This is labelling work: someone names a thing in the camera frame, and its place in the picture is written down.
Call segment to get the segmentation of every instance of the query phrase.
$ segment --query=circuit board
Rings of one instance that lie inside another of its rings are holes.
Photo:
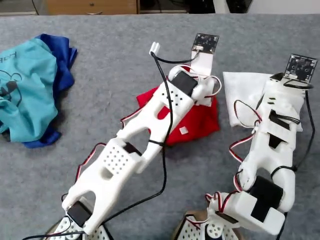
[[[291,54],[285,75],[300,81],[310,82],[318,60],[308,56]]]
[[[214,54],[219,36],[198,33],[195,36],[192,51],[199,51],[206,54]]]

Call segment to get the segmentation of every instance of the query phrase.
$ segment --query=teal t-shirt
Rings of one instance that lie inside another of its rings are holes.
[[[11,142],[38,140],[57,116],[56,73],[56,58],[40,39],[0,53],[0,133],[9,129]]]

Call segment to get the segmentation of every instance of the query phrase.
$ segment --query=gray fabric surface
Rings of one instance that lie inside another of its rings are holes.
[[[77,166],[97,142],[107,142],[120,129],[119,119],[134,111],[135,96],[161,83],[148,55],[153,41],[166,59],[185,59],[196,33],[220,35],[213,73],[223,71],[278,73],[291,53],[320,58],[320,15],[188,15],[28,16],[0,18],[0,51],[41,33],[66,36],[79,50],[72,68],[74,86],[61,100],[54,145],[27,149],[1,140],[0,239],[19,240],[44,233],[64,214],[60,196],[74,182]],[[163,66],[168,71],[170,66]],[[320,66],[310,91],[315,125],[320,123]],[[204,193],[233,190],[238,163],[228,146],[248,129],[231,128],[224,92],[218,95],[221,130],[167,151],[165,192],[114,218],[108,227],[116,240],[169,239],[187,210],[204,209]],[[297,134],[298,161],[311,134],[307,110],[304,131]],[[147,134],[134,138],[143,150]],[[315,136],[308,161],[296,174],[296,200],[288,215],[284,240],[315,240],[320,235],[320,137]],[[239,147],[245,156],[249,145]],[[163,181],[160,156],[123,189],[114,212],[158,191]],[[244,231],[247,239],[275,239]]]

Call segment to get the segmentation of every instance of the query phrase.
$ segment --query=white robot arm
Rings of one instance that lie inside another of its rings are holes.
[[[279,234],[284,213],[295,201],[293,151],[299,113],[306,91],[312,88],[309,82],[316,63],[313,58],[291,55],[285,74],[273,75],[266,82],[253,109],[258,120],[250,151],[235,176],[239,190],[212,196],[207,209],[209,222]],[[270,173],[273,182],[257,176],[260,168]]]
[[[212,59],[217,36],[211,36],[214,47],[206,52],[207,45],[196,43],[193,50],[197,51],[197,61],[208,55],[211,72]],[[150,54],[156,59],[159,44],[153,43]],[[98,158],[79,176],[76,183],[69,189],[67,196],[62,202],[62,208],[87,235],[90,235],[103,222],[117,202],[119,193],[134,173],[141,173],[160,152],[166,138],[178,123],[184,118],[189,110],[203,101],[209,92],[213,91],[214,80],[209,77],[201,77],[186,71],[181,66],[174,67],[168,74],[168,80],[164,81],[153,94],[151,100],[141,108],[123,129],[119,130],[115,138],[110,139]],[[163,119],[158,119],[158,113],[163,108],[172,111]],[[130,139],[139,132],[149,129],[150,140],[147,148],[140,153]],[[77,222],[72,215],[75,203],[87,192],[95,194],[95,204],[91,216]]]

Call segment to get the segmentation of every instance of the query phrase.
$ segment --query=wooden cabinet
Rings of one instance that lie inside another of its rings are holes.
[[[46,0],[50,15],[137,14],[137,0]]]

